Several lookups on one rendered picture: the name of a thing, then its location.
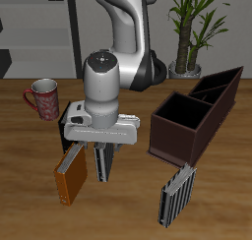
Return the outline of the red patterned mug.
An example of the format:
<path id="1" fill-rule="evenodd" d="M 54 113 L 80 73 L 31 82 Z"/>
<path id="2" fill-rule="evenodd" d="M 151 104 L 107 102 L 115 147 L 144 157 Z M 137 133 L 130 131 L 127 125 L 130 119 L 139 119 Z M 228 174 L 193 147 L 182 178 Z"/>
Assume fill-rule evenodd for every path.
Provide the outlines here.
<path id="1" fill-rule="evenodd" d="M 32 94 L 35 104 L 27 99 L 28 92 Z M 59 116 L 57 83 L 52 79 L 35 81 L 29 89 L 23 91 L 23 99 L 38 113 L 41 120 L 53 121 Z"/>

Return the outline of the grey shelf unit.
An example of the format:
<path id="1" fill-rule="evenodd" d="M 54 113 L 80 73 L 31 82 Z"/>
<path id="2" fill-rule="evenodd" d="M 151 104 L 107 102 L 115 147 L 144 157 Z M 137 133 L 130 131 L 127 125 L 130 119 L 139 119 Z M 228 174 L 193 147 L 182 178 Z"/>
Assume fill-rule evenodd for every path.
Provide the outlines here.
<path id="1" fill-rule="evenodd" d="M 79 79 L 76 0 L 0 0 L 0 79 Z"/>

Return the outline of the green pot plant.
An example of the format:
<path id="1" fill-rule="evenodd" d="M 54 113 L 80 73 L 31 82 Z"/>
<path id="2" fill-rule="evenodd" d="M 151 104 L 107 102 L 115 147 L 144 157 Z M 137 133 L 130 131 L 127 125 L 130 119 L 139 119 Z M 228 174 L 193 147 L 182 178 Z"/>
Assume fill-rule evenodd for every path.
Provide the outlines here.
<path id="1" fill-rule="evenodd" d="M 169 10 L 169 14 L 174 12 L 177 16 L 177 20 L 172 20 L 176 26 L 174 31 L 178 34 L 179 41 L 176 60 L 170 63 L 168 76 L 171 79 L 199 79 L 201 67 L 196 64 L 198 52 L 203 47 L 211 47 L 208 41 L 212 37 L 227 32 L 227 29 L 221 28 L 225 16 L 210 26 L 216 9 L 206 15 L 202 15 L 202 12 L 216 0 L 172 1 L 175 7 Z"/>

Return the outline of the orange book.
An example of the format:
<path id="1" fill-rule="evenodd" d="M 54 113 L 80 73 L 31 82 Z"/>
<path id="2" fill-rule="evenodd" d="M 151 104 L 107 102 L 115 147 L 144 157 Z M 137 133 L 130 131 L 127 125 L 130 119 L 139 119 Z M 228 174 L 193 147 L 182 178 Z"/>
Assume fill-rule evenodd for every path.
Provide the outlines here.
<path id="1" fill-rule="evenodd" d="M 71 206 L 87 179 L 84 146 L 73 143 L 53 170 L 62 205 Z"/>

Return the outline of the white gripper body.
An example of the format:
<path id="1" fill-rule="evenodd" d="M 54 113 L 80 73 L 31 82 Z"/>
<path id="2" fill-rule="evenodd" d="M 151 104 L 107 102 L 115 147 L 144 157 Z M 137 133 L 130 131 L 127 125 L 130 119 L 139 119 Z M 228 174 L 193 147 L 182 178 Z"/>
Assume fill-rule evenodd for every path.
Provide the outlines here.
<path id="1" fill-rule="evenodd" d="M 64 137 L 69 141 L 134 145 L 137 142 L 139 127 L 140 119 L 137 116 L 120 114 L 117 122 L 107 129 L 67 123 L 64 128 Z"/>

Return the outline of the black white striped book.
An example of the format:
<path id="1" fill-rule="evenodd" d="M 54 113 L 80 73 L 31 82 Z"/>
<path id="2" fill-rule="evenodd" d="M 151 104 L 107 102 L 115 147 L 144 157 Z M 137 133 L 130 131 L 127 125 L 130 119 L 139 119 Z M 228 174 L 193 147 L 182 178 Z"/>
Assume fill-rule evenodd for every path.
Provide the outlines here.
<path id="1" fill-rule="evenodd" d="M 197 169 L 185 163 L 162 187 L 158 223 L 167 228 L 190 202 Z"/>

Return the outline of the dark brown desk caddy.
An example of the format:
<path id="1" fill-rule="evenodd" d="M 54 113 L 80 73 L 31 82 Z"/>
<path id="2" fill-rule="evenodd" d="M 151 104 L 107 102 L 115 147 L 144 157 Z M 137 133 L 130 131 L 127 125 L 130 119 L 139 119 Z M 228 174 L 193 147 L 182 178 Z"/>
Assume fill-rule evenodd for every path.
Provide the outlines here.
<path id="1" fill-rule="evenodd" d="M 195 166 L 235 104 L 242 72 L 211 74 L 187 94 L 173 92 L 152 113 L 148 154 L 177 168 Z"/>

